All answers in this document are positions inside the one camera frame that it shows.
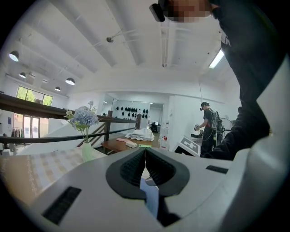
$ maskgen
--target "white ceiling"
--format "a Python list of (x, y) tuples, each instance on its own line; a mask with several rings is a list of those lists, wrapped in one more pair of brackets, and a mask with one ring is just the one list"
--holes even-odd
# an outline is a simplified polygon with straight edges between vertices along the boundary
[[(63, 95), (84, 78), (117, 68), (172, 69), (226, 81), (229, 65), (225, 58), (215, 69), (208, 68), (220, 48), (218, 21), (209, 17), (190, 24), (157, 23), (149, 10), (156, 2), (40, 1), (21, 19), (2, 51), (7, 72), (21, 81), (25, 79), (18, 76), (20, 72), (32, 72), (36, 78), (27, 82), (52, 92), (60, 86)], [(106, 38), (116, 34), (114, 42), (108, 43)], [(18, 63), (8, 58), (12, 50), (20, 53)], [(75, 80), (75, 86), (64, 82), (68, 77)]]

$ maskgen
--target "white cloth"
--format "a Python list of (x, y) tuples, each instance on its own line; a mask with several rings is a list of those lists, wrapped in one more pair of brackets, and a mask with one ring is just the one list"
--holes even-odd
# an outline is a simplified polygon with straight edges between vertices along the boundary
[(143, 128), (141, 130), (134, 130), (133, 133), (125, 135), (126, 138), (143, 141), (153, 141), (154, 135), (150, 129)]

